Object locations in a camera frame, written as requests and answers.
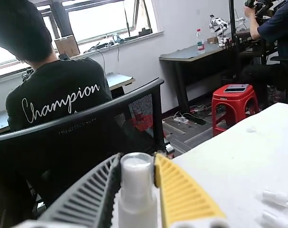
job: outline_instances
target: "water bottle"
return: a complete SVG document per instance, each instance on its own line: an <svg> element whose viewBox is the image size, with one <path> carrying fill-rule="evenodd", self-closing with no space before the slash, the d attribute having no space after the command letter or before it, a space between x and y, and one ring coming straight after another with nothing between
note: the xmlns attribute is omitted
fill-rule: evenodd
<svg viewBox="0 0 288 228"><path fill-rule="evenodd" d="M196 45L197 45L197 52L199 54L204 54L205 46L204 46L204 41L202 39L201 29L198 29L196 31Z"/></svg>
<svg viewBox="0 0 288 228"><path fill-rule="evenodd" d="M118 198L119 228L157 228L157 198L153 192L153 157L140 152L121 159Z"/></svg>

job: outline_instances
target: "black hair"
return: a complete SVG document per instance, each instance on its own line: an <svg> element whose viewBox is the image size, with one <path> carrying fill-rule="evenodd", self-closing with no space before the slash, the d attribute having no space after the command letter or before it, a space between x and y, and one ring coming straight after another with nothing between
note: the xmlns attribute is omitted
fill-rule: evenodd
<svg viewBox="0 0 288 228"><path fill-rule="evenodd" d="M41 13L27 0L0 0L0 46L20 60L40 62L52 53Z"/></svg>

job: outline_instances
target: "red plastic stool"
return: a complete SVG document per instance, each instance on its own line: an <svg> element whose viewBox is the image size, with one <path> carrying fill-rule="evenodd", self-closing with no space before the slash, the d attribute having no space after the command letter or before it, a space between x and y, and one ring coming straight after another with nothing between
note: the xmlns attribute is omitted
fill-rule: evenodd
<svg viewBox="0 0 288 228"><path fill-rule="evenodd" d="M237 122L246 118L245 108L249 101L253 101L253 109L250 109L250 114L259 112L259 106L256 94L253 87L249 85L244 92L240 93L224 93L224 90L230 85L225 85L214 92L212 98L212 123L214 136L226 131L218 125L222 120L226 121L226 125L232 126ZM216 107L225 105L226 114L216 119Z"/></svg>

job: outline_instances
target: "black pants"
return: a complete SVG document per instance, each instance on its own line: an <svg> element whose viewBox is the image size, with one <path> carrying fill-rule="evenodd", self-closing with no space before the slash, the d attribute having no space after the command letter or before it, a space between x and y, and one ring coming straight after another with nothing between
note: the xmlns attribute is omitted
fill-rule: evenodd
<svg viewBox="0 0 288 228"><path fill-rule="evenodd" d="M250 65L243 69L240 83L252 85L259 104L268 105L267 85L275 86L279 91L285 91L288 85L288 73L281 64Z"/></svg>

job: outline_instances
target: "white robot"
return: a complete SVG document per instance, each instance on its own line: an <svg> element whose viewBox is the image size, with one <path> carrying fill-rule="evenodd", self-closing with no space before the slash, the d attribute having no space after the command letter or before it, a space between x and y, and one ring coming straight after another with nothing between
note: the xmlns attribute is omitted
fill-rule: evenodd
<svg viewBox="0 0 288 228"><path fill-rule="evenodd" d="M235 22L239 22L236 25L236 29L240 28L245 24L245 18L238 18ZM219 40L219 47L224 47L226 43L230 41L230 37L226 37L225 33L229 28L231 22L226 22L222 18L216 18L214 15L210 15L210 24L209 28L211 33L216 33Z"/></svg>

